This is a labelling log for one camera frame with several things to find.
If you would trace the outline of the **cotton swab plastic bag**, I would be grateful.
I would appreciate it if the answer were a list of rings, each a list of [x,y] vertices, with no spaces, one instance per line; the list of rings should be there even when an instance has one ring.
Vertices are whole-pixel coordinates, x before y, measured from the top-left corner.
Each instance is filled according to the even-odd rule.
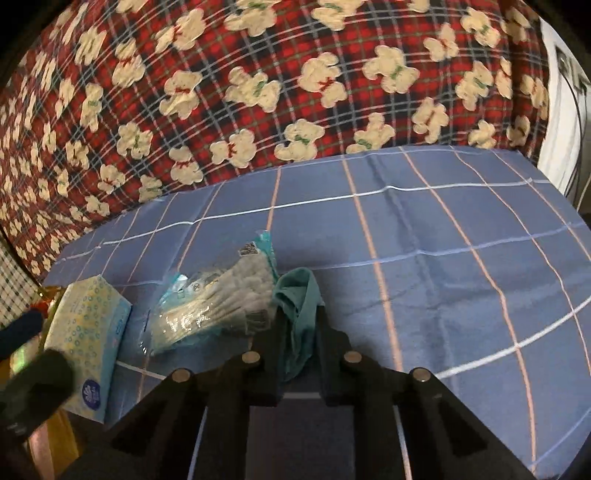
[[[279,274],[270,232],[238,250],[235,263],[191,277],[174,274],[146,327],[151,356],[221,334],[249,337],[269,329],[276,315],[271,294]]]

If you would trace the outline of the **teal cloth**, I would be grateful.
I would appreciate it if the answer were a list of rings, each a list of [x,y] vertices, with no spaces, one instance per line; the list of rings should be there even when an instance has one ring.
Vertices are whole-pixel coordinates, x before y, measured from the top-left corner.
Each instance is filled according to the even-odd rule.
[[[273,288],[273,303],[287,316],[281,381],[290,382],[304,370],[314,351],[318,306],[324,300],[314,272],[300,267],[280,276]]]

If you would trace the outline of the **green white checked cloth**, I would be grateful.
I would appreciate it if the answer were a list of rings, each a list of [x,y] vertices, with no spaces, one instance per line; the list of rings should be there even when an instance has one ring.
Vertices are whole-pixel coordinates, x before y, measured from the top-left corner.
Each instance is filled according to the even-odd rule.
[[[38,286],[17,264],[4,241],[0,252],[0,323],[5,328],[40,299]]]

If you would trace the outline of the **gold rectangular tin box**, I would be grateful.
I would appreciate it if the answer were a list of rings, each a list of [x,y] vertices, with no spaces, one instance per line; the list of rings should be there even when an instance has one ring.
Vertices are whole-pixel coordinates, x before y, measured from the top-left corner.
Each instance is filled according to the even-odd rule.
[[[41,313],[43,317],[43,326],[41,333],[37,336],[38,351],[41,352],[44,349],[45,341],[53,322],[56,310],[65,293],[66,288],[63,286],[48,286],[41,287],[38,290],[39,298],[34,301],[30,310],[35,310]]]

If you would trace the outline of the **round gold pink tin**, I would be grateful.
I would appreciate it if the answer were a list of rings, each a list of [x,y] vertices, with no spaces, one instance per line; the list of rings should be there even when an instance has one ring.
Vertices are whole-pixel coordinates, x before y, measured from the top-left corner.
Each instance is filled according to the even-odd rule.
[[[79,456],[80,450],[66,411],[59,409],[28,440],[41,479],[57,479]]]

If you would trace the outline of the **floral tissue box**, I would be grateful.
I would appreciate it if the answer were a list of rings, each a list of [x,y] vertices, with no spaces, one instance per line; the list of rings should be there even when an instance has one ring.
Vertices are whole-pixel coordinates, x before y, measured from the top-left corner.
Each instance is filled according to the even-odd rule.
[[[114,365],[131,304],[102,276],[70,284],[59,301],[44,347],[61,352],[74,370],[64,409],[103,423]]]

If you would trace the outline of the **blue plaid table cloth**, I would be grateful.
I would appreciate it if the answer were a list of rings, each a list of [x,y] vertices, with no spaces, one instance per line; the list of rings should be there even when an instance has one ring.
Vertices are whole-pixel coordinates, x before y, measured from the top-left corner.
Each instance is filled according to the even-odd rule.
[[[521,155],[468,147],[252,173],[153,200],[66,246],[47,284],[101,275],[132,304],[108,423],[172,370],[245,351],[217,335],[149,357],[145,326],[168,275],[228,268],[263,230],[280,272],[314,272],[353,347],[430,369],[538,477],[574,460],[590,432],[589,227]]]

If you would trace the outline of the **red plaid bear blanket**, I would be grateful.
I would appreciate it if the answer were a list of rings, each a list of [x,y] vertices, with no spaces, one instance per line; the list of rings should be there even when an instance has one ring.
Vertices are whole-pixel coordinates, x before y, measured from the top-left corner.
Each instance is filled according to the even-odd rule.
[[[522,1],[5,1],[1,225],[40,279],[124,211],[283,163],[537,160],[549,80]]]

